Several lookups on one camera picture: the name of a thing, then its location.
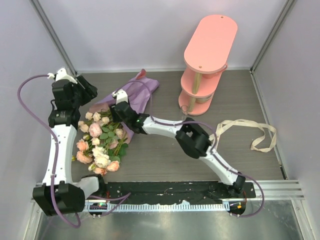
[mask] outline bouquet of flowers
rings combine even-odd
[[[76,143],[79,151],[72,160],[90,164],[89,171],[102,176],[119,169],[128,144],[127,132],[120,123],[112,120],[111,111],[87,112],[86,121],[79,121],[78,128],[84,132],[83,138]]]

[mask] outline gray table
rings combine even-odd
[[[153,96],[155,117],[178,120],[181,117],[178,96],[181,92],[180,79],[183,72],[148,72],[147,76],[160,82]],[[98,88],[98,97],[80,109],[81,115],[89,107],[122,86],[136,73],[92,73],[84,77]],[[264,123],[258,97],[247,70],[228,70],[222,74],[209,110],[195,120],[214,127],[224,120],[247,119]],[[257,180],[283,179],[274,150],[268,153],[251,151],[252,140],[261,136],[257,128],[233,126],[219,142],[218,152],[238,171]],[[259,147],[270,144],[269,134]],[[72,179],[77,182],[89,173],[88,166],[72,163]],[[105,179],[121,181],[203,181],[219,180],[218,176],[202,161],[184,154],[174,139],[158,135],[136,134],[127,149],[117,172],[108,172]]]

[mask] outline wooden leg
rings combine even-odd
[[[189,113],[191,113],[194,110],[195,103],[196,103],[196,98],[191,96],[189,100]]]
[[[202,73],[198,73],[196,72],[194,75],[194,83],[193,83],[193,87],[192,87],[192,93],[193,94],[197,94],[198,90],[199,90],[199,86],[201,83],[201,78],[202,78]]]

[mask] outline metal corner post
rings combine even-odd
[[[261,59],[264,57],[268,47],[270,46],[270,44],[272,43],[272,41],[274,40],[276,34],[278,33],[278,31],[280,30],[280,27],[282,26],[282,24],[284,23],[285,19],[287,18],[288,14],[290,13],[291,9],[293,8],[293,6],[295,5],[297,0],[287,0],[286,3],[284,4],[280,15],[278,16],[277,20],[275,21],[272,30],[269,34],[269,36],[266,38],[258,56],[256,57],[255,61],[253,62],[253,65],[250,69],[251,73],[253,74]]]
[[[53,41],[55,47],[59,51],[62,59],[64,60],[66,67],[70,69],[72,74],[75,76],[77,74],[77,71],[75,70],[75,67],[73,66],[66,50],[64,49],[63,45],[61,44],[58,35],[56,34],[54,28],[52,27],[44,9],[42,8],[39,0],[29,0],[31,5],[33,6],[34,10],[36,11],[37,15],[39,16],[43,26],[47,30],[51,40]]]

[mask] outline white wall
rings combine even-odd
[[[297,1],[256,71],[285,170],[320,229],[320,1]]]
[[[0,233],[2,240],[21,240],[27,203],[48,164],[50,135],[19,105],[17,89],[28,77],[65,64],[29,1],[5,1],[0,20]],[[27,105],[47,120],[51,81],[34,80],[22,91]]]
[[[238,33],[229,66],[253,65],[286,0],[40,0],[80,71],[184,68],[199,21],[233,18]]]

